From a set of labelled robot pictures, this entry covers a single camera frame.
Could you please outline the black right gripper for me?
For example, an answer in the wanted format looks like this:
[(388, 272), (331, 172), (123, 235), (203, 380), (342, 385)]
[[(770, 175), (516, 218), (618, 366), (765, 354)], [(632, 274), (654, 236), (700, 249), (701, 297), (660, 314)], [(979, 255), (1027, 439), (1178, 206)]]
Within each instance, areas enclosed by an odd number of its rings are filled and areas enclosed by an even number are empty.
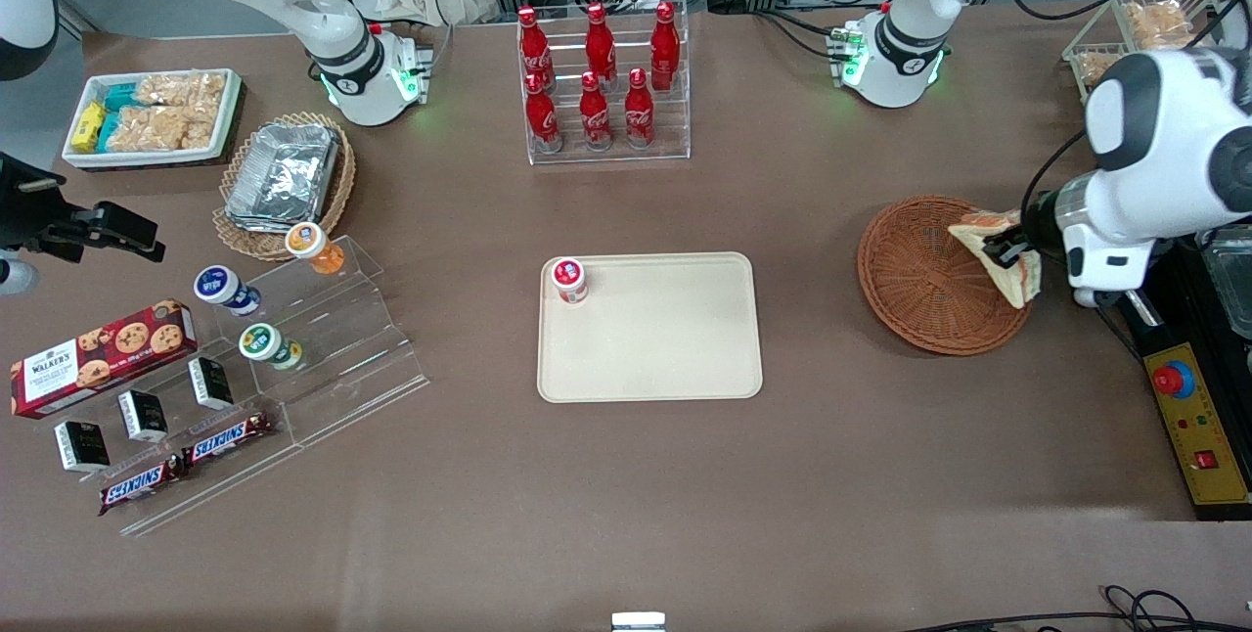
[[(1, 247), (53, 257), (81, 257), (85, 248), (116, 249), (162, 263), (167, 247), (156, 242), (156, 223), (119, 203), (94, 209), (68, 203), (66, 178), (1, 155)], [(90, 237), (90, 227), (101, 237)], [(139, 245), (151, 245), (143, 248)]]

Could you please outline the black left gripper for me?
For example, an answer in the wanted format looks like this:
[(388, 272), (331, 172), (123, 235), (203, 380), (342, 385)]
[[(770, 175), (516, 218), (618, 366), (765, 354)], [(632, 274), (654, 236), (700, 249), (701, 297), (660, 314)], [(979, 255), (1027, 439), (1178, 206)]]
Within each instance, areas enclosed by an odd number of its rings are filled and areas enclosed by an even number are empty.
[(1059, 191), (1028, 191), (1019, 208), (1007, 212), (1007, 230), (987, 237), (982, 252), (997, 267), (1014, 267), (1024, 252), (1065, 254), (1055, 222)]

